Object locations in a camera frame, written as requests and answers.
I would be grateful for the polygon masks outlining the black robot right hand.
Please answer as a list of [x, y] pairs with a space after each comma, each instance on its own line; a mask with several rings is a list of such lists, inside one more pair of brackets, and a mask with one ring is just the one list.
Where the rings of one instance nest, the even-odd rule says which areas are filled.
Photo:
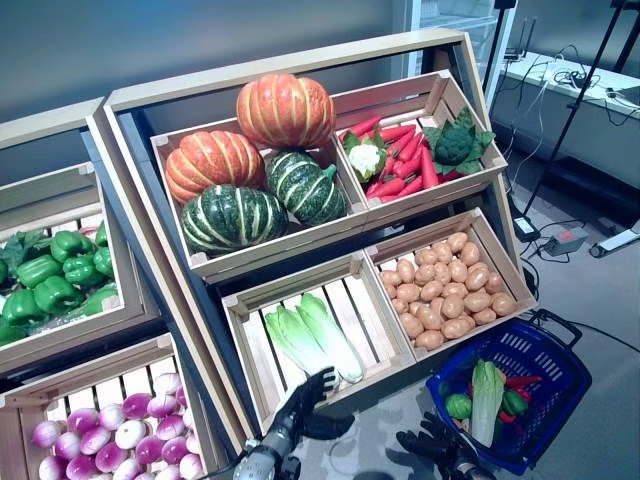
[[396, 439], [407, 452], [430, 459], [443, 476], [462, 474], [463, 466], [479, 465], [474, 448], [437, 415], [425, 412], [420, 427], [417, 434], [399, 431]]

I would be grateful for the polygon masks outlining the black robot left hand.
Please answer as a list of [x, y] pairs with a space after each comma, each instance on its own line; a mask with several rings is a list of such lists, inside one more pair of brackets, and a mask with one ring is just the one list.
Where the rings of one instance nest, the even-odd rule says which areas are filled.
[[355, 421], [353, 414], [332, 418], [315, 413], [336, 379], [335, 369], [328, 367], [311, 375], [287, 394], [274, 415], [268, 433], [284, 433], [294, 448], [301, 437], [314, 440], [335, 440], [346, 434]]

